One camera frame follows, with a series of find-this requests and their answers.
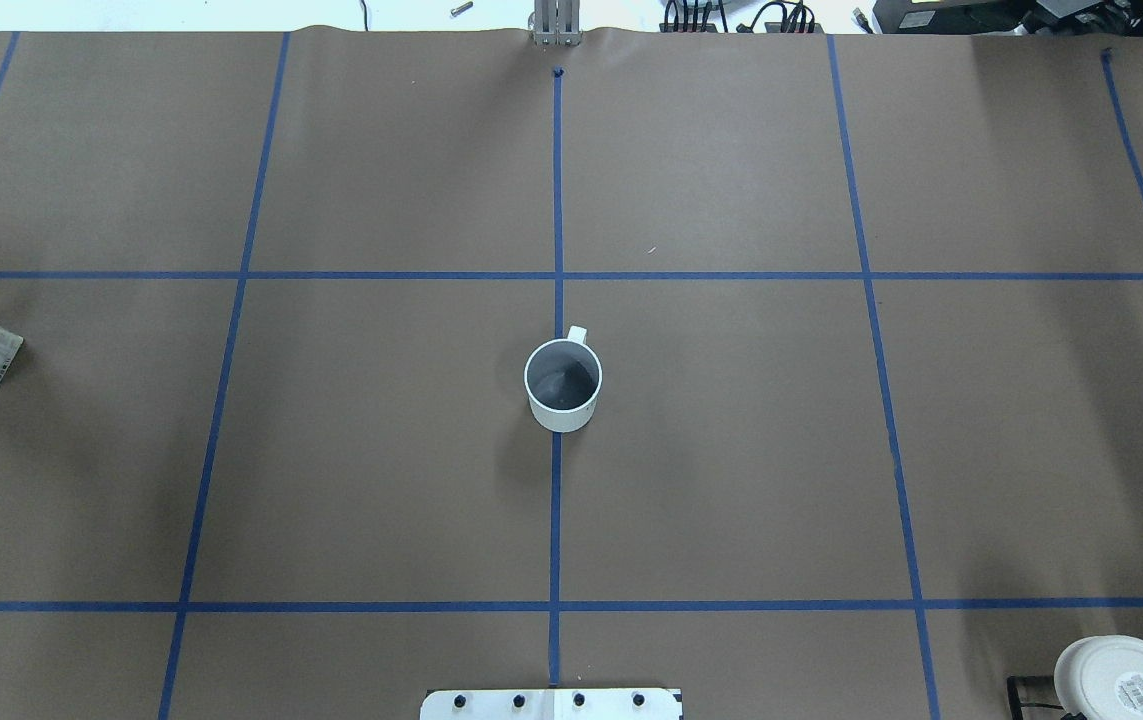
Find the white mug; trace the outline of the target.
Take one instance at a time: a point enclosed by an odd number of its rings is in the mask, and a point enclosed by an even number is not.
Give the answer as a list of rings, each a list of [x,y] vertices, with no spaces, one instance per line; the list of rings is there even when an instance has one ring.
[[[604,365],[589,346],[588,329],[572,325],[527,355],[522,387],[542,427],[566,434],[585,427],[604,387]]]

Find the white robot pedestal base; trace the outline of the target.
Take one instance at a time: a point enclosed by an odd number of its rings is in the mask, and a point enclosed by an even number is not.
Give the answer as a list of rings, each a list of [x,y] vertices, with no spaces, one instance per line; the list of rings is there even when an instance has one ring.
[[[457,689],[429,693],[419,719],[684,719],[666,688]]]

